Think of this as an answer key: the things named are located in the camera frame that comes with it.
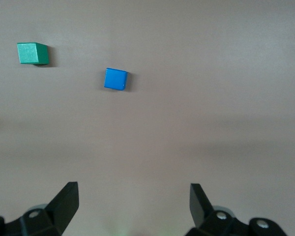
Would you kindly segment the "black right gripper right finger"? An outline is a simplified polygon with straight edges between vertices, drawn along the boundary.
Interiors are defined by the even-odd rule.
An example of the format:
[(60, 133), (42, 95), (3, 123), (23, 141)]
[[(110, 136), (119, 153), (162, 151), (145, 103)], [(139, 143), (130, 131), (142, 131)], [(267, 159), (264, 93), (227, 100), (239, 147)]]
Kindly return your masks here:
[(270, 219), (257, 217), (244, 224), (227, 211), (214, 209), (198, 183), (190, 184), (189, 208), (195, 227), (185, 236), (288, 236)]

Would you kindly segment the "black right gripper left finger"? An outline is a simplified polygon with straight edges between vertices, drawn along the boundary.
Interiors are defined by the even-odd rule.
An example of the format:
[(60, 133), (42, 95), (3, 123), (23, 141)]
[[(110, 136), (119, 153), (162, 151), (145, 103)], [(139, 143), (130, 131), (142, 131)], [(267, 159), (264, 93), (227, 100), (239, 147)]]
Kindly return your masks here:
[(78, 208), (78, 183), (68, 182), (44, 208), (33, 208), (8, 223), (0, 216), (0, 236), (62, 236)]

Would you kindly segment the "blue wooden cube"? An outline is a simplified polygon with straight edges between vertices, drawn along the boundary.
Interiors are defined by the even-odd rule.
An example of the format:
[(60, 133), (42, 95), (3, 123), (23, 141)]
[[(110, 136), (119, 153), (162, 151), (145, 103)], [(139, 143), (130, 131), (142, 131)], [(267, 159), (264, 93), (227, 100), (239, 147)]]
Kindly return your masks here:
[(128, 72), (106, 68), (104, 87), (107, 89), (125, 90)]

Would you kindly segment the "green wooden cube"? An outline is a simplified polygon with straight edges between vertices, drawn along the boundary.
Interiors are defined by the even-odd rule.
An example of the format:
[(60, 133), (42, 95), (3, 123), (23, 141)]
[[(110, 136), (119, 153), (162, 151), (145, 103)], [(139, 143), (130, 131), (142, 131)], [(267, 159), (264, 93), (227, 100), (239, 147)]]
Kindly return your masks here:
[(48, 46), (37, 42), (17, 43), (20, 64), (48, 65)]

